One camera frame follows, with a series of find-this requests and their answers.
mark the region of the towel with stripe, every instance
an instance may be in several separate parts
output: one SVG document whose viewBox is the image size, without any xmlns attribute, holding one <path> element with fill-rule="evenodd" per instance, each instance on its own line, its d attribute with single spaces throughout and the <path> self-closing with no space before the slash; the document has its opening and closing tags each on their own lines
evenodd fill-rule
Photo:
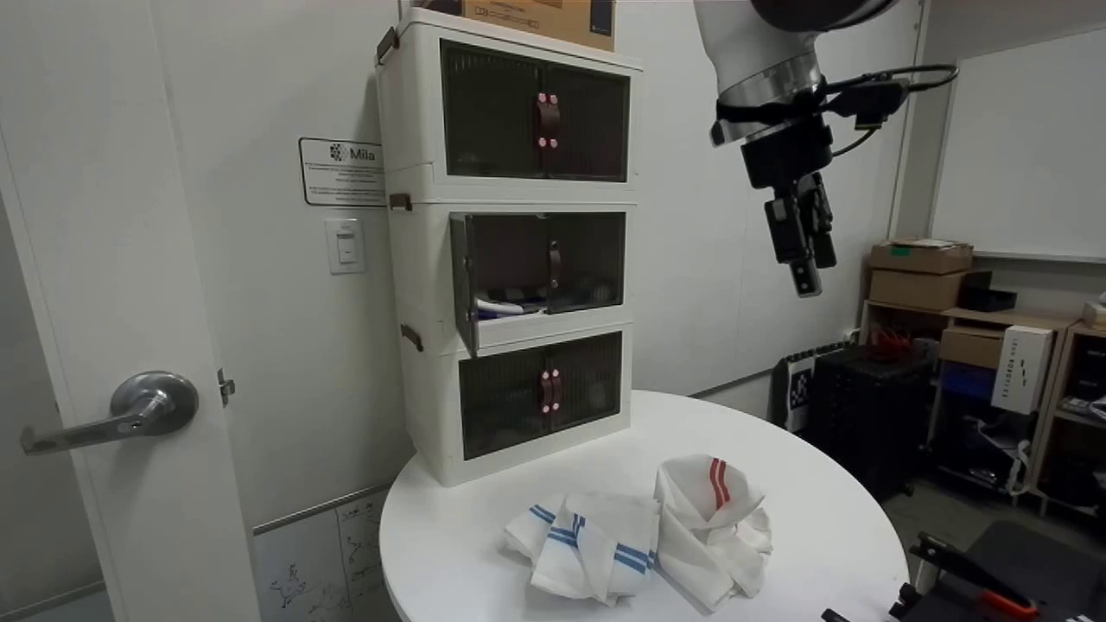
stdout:
<svg viewBox="0 0 1106 622">
<path fill-rule="evenodd" d="M 606 604 L 651 585 L 655 534 L 655 503 L 618 494 L 557 494 L 503 530 L 508 548 L 532 561 L 532 587 Z"/>
<path fill-rule="evenodd" d="M 655 473 L 659 572 L 700 610 L 761 594 L 769 555 L 764 494 L 719 457 L 678 457 Z"/>
</svg>

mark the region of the crumpled towel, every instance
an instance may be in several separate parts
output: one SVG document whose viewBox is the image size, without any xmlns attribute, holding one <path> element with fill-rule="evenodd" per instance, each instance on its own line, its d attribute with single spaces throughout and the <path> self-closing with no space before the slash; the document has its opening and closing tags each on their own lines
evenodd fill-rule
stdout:
<svg viewBox="0 0 1106 622">
<path fill-rule="evenodd" d="M 655 534 L 655 503 L 615 494 L 546 499 L 503 530 L 508 548 L 532 561 L 532 587 L 593 602 L 628 597 L 652 578 Z"/>
<path fill-rule="evenodd" d="M 679 457 L 655 473 L 659 572 L 699 607 L 761 594 L 769 555 L 764 494 L 727 461 Z"/>
</svg>

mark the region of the white door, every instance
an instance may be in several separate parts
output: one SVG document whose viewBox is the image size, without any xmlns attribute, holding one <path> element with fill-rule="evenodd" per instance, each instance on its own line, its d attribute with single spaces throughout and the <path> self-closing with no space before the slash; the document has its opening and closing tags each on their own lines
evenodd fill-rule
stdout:
<svg viewBox="0 0 1106 622">
<path fill-rule="evenodd" d="M 146 0 L 0 5 L 0 193 L 63 425 L 108 422 L 141 371 L 182 372 L 201 396 L 172 434 L 72 448 L 115 617 L 258 617 Z"/>
</svg>

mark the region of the folded towel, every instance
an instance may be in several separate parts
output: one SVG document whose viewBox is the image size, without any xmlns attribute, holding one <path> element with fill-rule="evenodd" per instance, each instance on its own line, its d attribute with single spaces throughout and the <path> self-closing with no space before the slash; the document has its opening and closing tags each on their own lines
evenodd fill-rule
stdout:
<svg viewBox="0 0 1106 622">
<path fill-rule="evenodd" d="M 727 461 L 679 457 L 655 473 L 659 572 L 699 607 L 761 594 L 769 555 L 764 494 Z"/>
<path fill-rule="evenodd" d="M 655 534 L 652 501 L 611 494 L 546 499 L 503 530 L 508 548 L 532 561 L 532 587 L 593 602 L 628 597 L 652 578 Z"/>
</svg>

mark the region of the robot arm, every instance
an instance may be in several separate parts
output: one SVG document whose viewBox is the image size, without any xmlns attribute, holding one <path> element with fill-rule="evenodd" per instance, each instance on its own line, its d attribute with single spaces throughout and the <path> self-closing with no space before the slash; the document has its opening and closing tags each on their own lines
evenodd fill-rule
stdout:
<svg viewBox="0 0 1106 622">
<path fill-rule="evenodd" d="M 819 293 L 833 265 L 833 213 L 819 170 L 871 137 L 909 92 L 952 81 L 952 67 L 909 67 L 826 84 L 815 36 L 879 18 L 895 0 L 694 0 L 700 45 L 719 77 L 712 141 L 743 141 L 776 263 L 791 265 L 802 298 Z M 823 114 L 852 119 L 863 130 L 833 153 Z"/>
</svg>

